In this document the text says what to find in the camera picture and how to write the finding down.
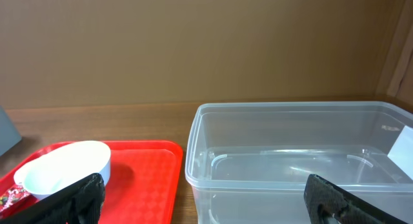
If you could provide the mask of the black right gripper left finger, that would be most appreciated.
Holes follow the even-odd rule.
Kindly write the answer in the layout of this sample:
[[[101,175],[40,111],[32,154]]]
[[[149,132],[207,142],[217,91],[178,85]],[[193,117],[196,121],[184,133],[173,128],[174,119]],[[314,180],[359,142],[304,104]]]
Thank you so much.
[[[98,224],[105,200],[105,185],[93,173],[1,220],[1,224]]]

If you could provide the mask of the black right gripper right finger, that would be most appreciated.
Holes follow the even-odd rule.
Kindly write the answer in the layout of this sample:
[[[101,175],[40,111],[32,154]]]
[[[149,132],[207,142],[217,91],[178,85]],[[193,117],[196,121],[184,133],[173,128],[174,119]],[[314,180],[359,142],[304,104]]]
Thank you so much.
[[[307,178],[304,201],[311,224],[407,224],[317,174]]]

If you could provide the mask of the light blue bowl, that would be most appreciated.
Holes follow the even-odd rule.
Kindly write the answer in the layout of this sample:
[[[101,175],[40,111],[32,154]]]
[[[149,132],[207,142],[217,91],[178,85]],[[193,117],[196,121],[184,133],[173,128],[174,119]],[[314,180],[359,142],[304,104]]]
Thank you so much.
[[[65,144],[24,163],[13,179],[38,200],[66,188],[93,173],[107,184],[110,179],[111,149],[100,141]]]

